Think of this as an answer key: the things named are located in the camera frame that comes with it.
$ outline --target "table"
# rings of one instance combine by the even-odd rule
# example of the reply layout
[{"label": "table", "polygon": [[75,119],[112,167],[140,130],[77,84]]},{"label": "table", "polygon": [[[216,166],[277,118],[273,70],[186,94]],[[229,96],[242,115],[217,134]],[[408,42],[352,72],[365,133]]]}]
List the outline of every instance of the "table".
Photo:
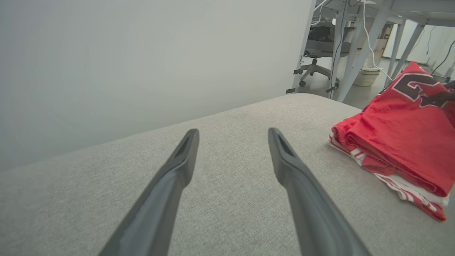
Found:
[{"label": "table", "polygon": [[[334,16],[334,18],[337,19],[336,27],[340,26],[341,28],[341,26],[343,25],[341,23],[342,20],[356,21],[354,39],[351,45],[351,51],[349,53],[348,62],[344,71],[344,78],[341,81],[340,88],[337,90],[337,93],[335,93],[336,100],[339,102],[343,102],[343,100],[346,98],[349,89],[352,87],[352,84],[355,78],[357,77],[360,68],[362,67],[365,59],[367,58],[370,52],[368,42],[365,41],[359,57],[354,62],[357,46],[361,43],[359,42],[359,40],[364,31],[363,19],[365,19],[366,22],[369,22],[371,20],[373,21],[373,25],[368,33],[370,45],[374,45],[376,38],[381,33],[382,28],[384,27],[387,21],[398,24],[397,35],[392,50],[391,56],[392,60],[396,59],[406,19],[413,20],[418,23],[401,59],[398,62],[398,65],[395,67],[395,69],[393,69],[392,61],[391,64],[389,65],[387,73],[392,78],[398,74],[399,70],[404,65],[406,58],[409,56],[412,48],[417,42],[417,39],[422,33],[425,25],[455,26],[455,1],[374,0],[373,2],[375,2],[376,4],[370,4],[365,6],[365,17],[363,17],[362,3],[359,3],[358,5],[351,7],[349,5],[346,5],[345,1],[342,0],[333,0],[329,2],[322,12],[323,16],[327,17]],[[339,33],[336,33],[335,45],[337,46],[339,42],[342,40],[343,35],[340,36]],[[332,74],[336,74],[338,68],[337,65],[339,62],[339,51],[334,50],[333,59],[335,60],[335,63],[333,65],[334,69],[332,70]],[[389,79],[386,79],[385,85],[389,84],[390,82],[391,81]]]}]

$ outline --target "gray fabric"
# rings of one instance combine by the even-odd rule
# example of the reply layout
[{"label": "gray fabric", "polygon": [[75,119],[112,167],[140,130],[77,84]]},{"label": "gray fabric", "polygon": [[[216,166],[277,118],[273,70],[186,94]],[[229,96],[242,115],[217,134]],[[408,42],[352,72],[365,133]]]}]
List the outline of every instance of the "gray fabric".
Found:
[{"label": "gray fabric", "polygon": [[2,172],[1,254],[96,255],[185,132],[198,128],[169,255],[299,255],[268,150],[267,129],[277,127],[374,255],[453,255],[453,203],[438,223],[328,146],[332,125],[359,111],[292,94]]}]

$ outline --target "folded jersey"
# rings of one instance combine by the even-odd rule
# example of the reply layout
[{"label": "folded jersey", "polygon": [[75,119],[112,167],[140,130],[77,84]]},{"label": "folded jersey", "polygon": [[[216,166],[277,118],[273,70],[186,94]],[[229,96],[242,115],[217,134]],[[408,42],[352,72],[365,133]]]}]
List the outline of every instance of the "folded jersey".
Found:
[{"label": "folded jersey", "polygon": [[331,145],[438,220],[455,182],[454,102],[425,99],[447,89],[415,62],[365,109],[332,128]]}]

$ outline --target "white wall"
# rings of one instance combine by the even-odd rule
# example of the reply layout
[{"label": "white wall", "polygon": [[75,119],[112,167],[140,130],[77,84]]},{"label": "white wall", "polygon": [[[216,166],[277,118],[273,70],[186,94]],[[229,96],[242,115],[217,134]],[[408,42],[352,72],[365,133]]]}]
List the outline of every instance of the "white wall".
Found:
[{"label": "white wall", "polygon": [[[387,45],[385,46],[385,49],[384,49],[384,52],[382,55],[384,57],[390,58],[392,56],[392,49],[393,49],[394,42],[395,42],[397,27],[398,27],[398,25],[394,24],[390,37],[389,37],[389,40],[387,41]],[[417,27],[416,22],[414,22],[412,20],[406,21],[406,23],[404,25],[403,35],[401,37],[401,41],[400,41],[400,44],[398,47],[397,59],[400,59],[401,56],[403,55],[403,52],[404,52],[406,46],[408,45],[409,40],[411,39],[411,36],[416,27]],[[407,58],[408,61],[427,63],[427,61],[429,60],[430,56],[433,53],[433,50],[435,50],[435,46],[438,42],[438,39],[441,37],[443,30],[444,30],[444,27],[437,26],[437,27],[435,27],[435,29],[433,29],[433,31],[431,31],[431,29],[433,27],[434,26],[425,26],[425,30],[422,32],[422,34],[420,36],[420,40],[417,41],[418,44],[416,43],[414,50],[409,54],[409,56]]]},{"label": "white wall", "polygon": [[[439,64],[447,56],[447,52],[449,51],[450,45],[455,41],[455,28],[453,27],[445,27],[444,33],[439,37],[438,45],[436,48],[437,51],[430,57],[428,61],[429,66],[432,69],[435,69]],[[452,46],[449,55],[447,56],[447,60],[442,63],[440,67],[436,70],[437,73],[445,75],[447,70],[454,64],[455,62],[455,44]],[[448,74],[452,80],[455,79],[455,71],[451,74]]]},{"label": "white wall", "polygon": [[0,169],[284,95],[312,4],[2,1]]}]

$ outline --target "white cable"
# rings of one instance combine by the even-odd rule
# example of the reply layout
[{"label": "white cable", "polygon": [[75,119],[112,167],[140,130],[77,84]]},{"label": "white cable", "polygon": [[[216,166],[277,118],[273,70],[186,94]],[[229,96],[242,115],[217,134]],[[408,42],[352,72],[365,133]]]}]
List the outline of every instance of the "white cable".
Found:
[{"label": "white cable", "polygon": [[367,27],[366,27],[366,24],[365,24],[365,3],[363,3],[363,4],[364,4],[364,18],[363,18],[363,20],[364,20],[364,29],[365,29],[365,33],[367,33],[368,47],[370,48],[371,54],[373,54],[373,66],[375,66],[377,69],[379,69],[381,72],[383,72],[391,81],[393,81],[393,79],[391,77],[389,77],[389,75],[384,70],[382,70],[380,67],[376,66],[376,63],[374,62],[374,51],[371,48],[371,45],[369,43],[368,30],[367,30]]},{"label": "white cable", "polygon": [[311,23],[311,26],[317,25],[319,22],[321,22],[321,15],[319,15],[318,21],[315,23]]},{"label": "white cable", "polygon": [[[333,1],[333,0],[324,1],[325,4],[324,4],[324,2],[323,2],[323,3],[321,3],[320,5],[318,5],[318,6],[314,9],[314,11],[313,11],[313,17],[321,16],[322,11],[324,10],[324,7],[326,7],[331,1]],[[321,7],[321,10],[319,10],[318,15],[314,16],[314,12],[316,12],[316,10],[317,10],[319,7]]]},{"label": "white cable", "polygon": [[316,8],[314,10],[317,10],[319,7],[321,7],[323,4],[325,4],[327,1],[330,1],[330,0],[324,0],[322,1],[322,3],[320,3],[318,6],[316,6]]}]

